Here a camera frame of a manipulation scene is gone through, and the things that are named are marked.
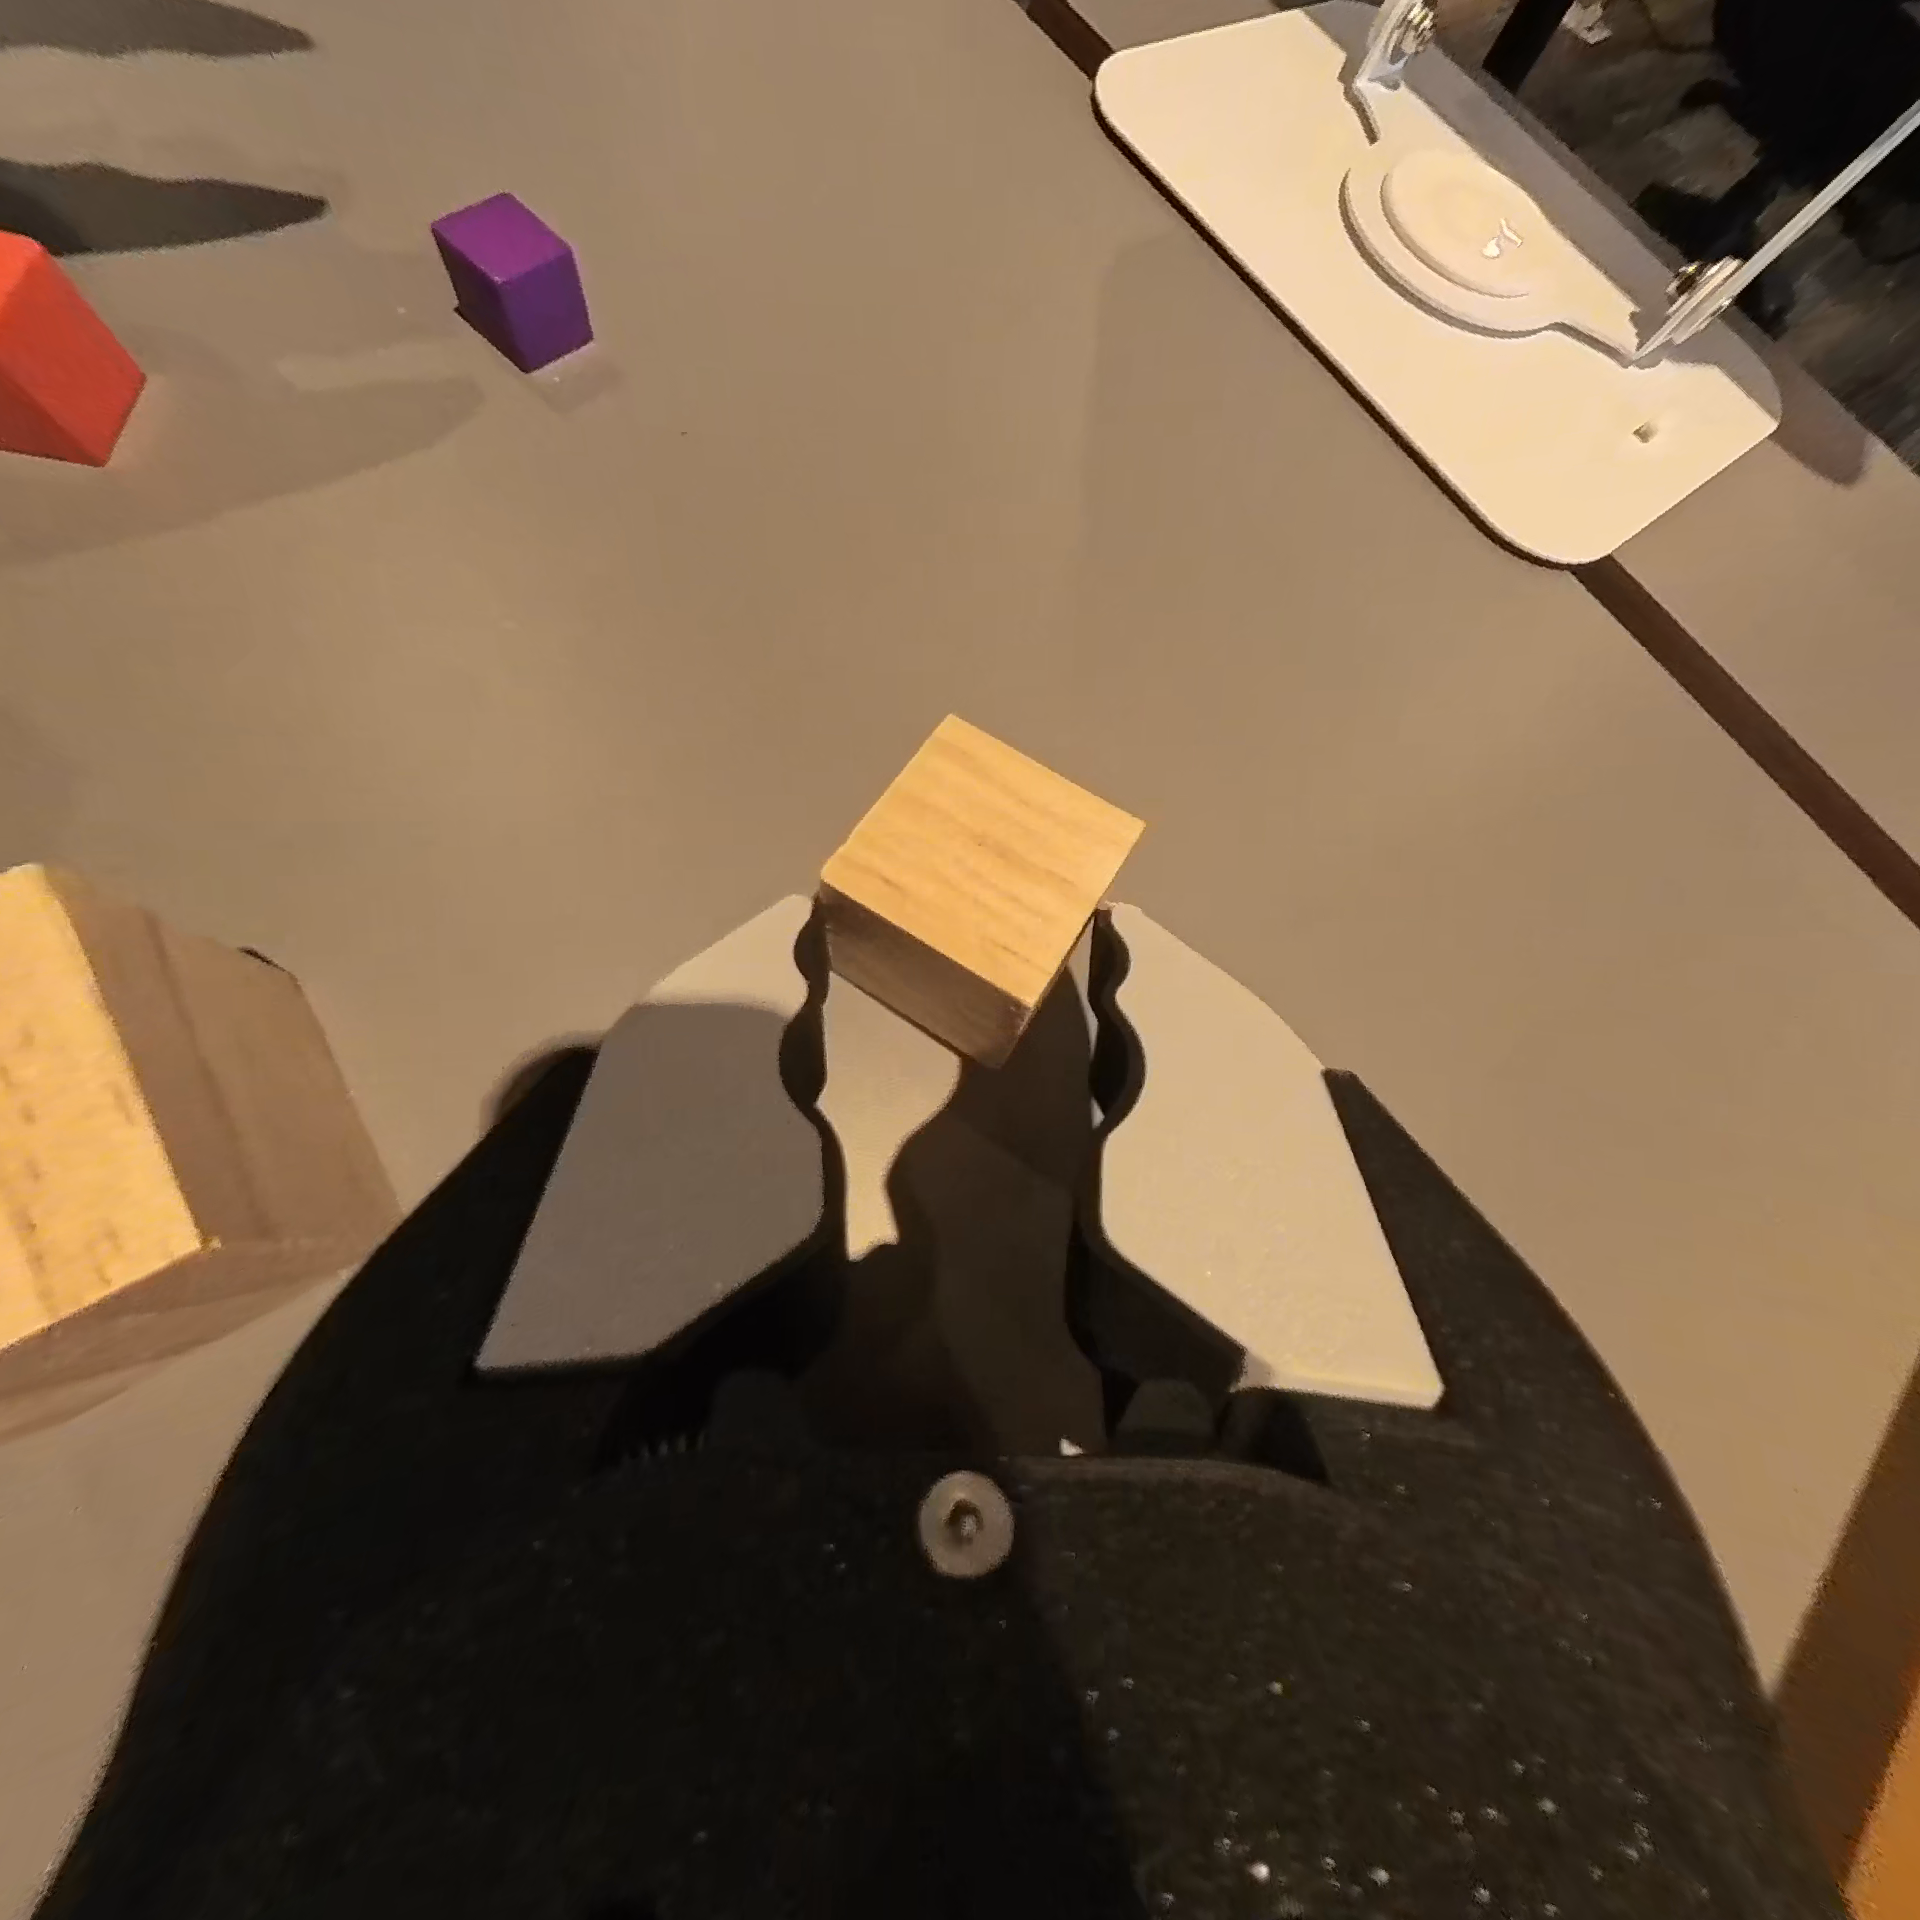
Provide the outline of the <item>small natural wooden cube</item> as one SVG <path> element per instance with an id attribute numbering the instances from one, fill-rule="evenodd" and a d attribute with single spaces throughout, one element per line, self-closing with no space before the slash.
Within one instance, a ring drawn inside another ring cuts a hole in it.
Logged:
<path id="1" fill-rule="evenodd" d="M 828 857 L 830 973 L 1003 1069 L 1144 824 L 946 717 Z"/>

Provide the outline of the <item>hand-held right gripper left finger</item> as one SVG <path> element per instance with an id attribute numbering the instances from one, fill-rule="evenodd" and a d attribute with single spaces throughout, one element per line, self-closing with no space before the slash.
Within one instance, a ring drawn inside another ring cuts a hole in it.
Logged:
<path id="1" fill-rule="evenodd" d="M 830 1198 L 813 901 L 783 897 L 603 1037 L 479 1374 L 669 1354 L 807 1250 Z"/>

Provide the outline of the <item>small purple wooden cube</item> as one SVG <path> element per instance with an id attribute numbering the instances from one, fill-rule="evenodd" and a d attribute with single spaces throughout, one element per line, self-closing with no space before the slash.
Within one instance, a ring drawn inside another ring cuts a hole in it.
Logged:
<path id="1" fill-rule="evenodd" d="M 586 283 L 572 245 L 512 193 L 430 227 L 459 318 L 518 374 L 592 345 Z"/>

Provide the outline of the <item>red wooden cube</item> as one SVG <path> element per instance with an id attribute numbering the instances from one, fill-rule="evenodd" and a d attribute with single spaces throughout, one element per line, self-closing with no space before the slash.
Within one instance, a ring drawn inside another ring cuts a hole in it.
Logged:
<path id="1" fill-rule="evenodd" d="M 3 232 L 3 450 L 107 466 L 147 385 L 56 259 Z"/>

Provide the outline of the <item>large natural wooden cube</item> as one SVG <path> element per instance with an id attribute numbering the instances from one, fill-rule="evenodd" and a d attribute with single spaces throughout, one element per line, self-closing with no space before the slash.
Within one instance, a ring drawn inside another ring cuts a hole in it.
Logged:
<path id="1" fill-rule="evenodd" d="M 5 871 L 5 1437 L 340 1278 L 397 1224 L 290 973 L 71 871 Z"/>

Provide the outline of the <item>white document stand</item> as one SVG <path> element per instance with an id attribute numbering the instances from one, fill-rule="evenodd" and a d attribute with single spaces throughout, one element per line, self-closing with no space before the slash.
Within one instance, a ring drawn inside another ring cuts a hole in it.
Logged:
<path id="1" fill-rule="evenodd" d="M 1309 5 L 1139 45 L 1093 107 L 1491 535 L 1584 568 L 1779 433 L 1779 379 L 1730 313 L 1916 107 L 1754 257 L 1683 266 L 1432 21 Z"/>

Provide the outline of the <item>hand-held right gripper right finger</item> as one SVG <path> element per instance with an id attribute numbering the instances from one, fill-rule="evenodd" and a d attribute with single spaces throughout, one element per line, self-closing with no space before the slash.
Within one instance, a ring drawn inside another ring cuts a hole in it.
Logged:
<path id="1" fill-rule="evenodd" d="M 1328 1071 L 1232 975 L 1132 903 L 1094 922 L 1100 1126 L 1084 1224 L 1116 1286 L 1094 1336 L 1136 1378 L 1430 1411 L 1420 1315 Z"/>

